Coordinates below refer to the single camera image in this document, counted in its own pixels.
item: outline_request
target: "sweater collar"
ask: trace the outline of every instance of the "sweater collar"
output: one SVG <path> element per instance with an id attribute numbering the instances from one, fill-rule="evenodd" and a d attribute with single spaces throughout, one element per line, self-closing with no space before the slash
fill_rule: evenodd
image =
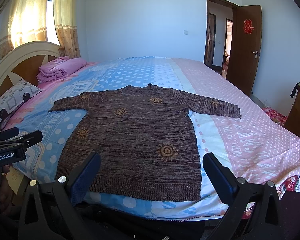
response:
<path id="1" fill-rule="evenodd" d="M 158 86 L 154 86 L 153 84 L 149 83 L 146 87 L 133 87 L 133 86 L 126 86 L 121 89 L 121 92 L 125 95 L 130 96 L 146 96 L 152 95 L 157 92 Z"/>

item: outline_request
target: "beige curtain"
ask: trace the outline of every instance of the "beige curtain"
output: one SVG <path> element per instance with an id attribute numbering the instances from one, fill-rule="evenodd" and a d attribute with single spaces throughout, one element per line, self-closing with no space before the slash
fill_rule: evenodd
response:
<path id="1" fill-rule="evenodd" d="M 0 33 L 0 59 L 30 41 L 47 41 L 47 0 L 12 0 Z"/>
<path id="2" fill-rule="evenodd" d="M 76 0 L 53 0 L 53 15 L 60 54 L 70 58 L 80 57 L 75 19 Z"/>

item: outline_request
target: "blue polka dot bed sheet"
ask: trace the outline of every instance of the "blue polka dot bed sheet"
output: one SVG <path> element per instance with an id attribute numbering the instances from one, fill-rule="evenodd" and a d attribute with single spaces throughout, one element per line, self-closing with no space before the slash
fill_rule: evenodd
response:
<path id="1" fill-rule="evenodd" d="M 191 71 L 190 65 L 189 69 L 182 70 L 171 58 L 120 58 L 86 66 L 71 76 L 41 84 L 39 87 L 43 91 L 18 109 L 6 126 L 6 129 L 17 126 L 20 135 L 34 130 L 40 130 L 43 135 L 41 143 L 27 150 L 26 160 L 15 163 L 14 167 L 40 183 L 54 181 L 62 149 L 86 114 L 85 110 L 78 109 L 49 113 L 56 100 L 87 91 L 117 90 L 127 85 L 145 87 L 149 83 L 196 93 L 184 74 L 186 71 Z M 213 152 L 232 171 L 224 138 L 213 117 L 192 111 L 189 117 L 194 124 L 200 159 L 208 151 Z M 201 174 L 201 199 L 197 202 L 147 201 L 97 192 L 88 192 L 85 201 L 148 219 L 191 221 L 221 218 L 228 206 L 221 203 L 203 168 Z"/>

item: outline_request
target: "metal screw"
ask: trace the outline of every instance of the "metal screw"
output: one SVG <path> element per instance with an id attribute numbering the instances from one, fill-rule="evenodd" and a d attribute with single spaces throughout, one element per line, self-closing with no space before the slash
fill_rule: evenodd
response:
<path id="1" fill-rule="evenodd" d="M 244 184 L 244 183 L 246 183 L 246 180 L 243 177 L 239 177 L 239 178 L 237 178 L 237 182 L 239 182 L 240 184 Z"/>
<path id="2" fill-rule="evenodd" d="M 65 176 L 61 176 L 61 177 L 58 179 L 58 181 L 59 181 L 60 183 L 64 183 L 66 180 L 67 180 L 67 177 L 65 177 Z"/>
<path id="3" fill-rule="evenodd" d="M 37 181 L 35 179 L 31 180 L 29 185 L 32 187 L 34 186 L 35 184 L 37 184 Z"/>
<path id="4" fill-rule="evenodd" d="M 271 181 L 271 180 L 269 180 L 269 181 L 267 182 L 267 184 L 268 184 L 269 187 L 274 187 L 274 183 L 273 183 L 273 181 Z"/>

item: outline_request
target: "sweater sleeve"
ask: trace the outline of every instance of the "sweater sleeve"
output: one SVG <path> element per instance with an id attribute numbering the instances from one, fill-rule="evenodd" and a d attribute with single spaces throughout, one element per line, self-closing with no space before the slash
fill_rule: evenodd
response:
<path id="1" fill-rule="evenodd" d="M 54 102 L 53 107 L 49 110 L 52 111 L 65 111 L 70 109 L 84 109 L 95 106 L 99 103 L 105 92 L 83 92 L 76 97 L 62 98 Z"/>
<path id="2" fill-rule="evenodd" d="M 215 98 L 203 97 L 181 90 L 173 90 L 173 98 L 182 106 L 199 114 L 210 114 L 241 118 L 240 108 Z"/>

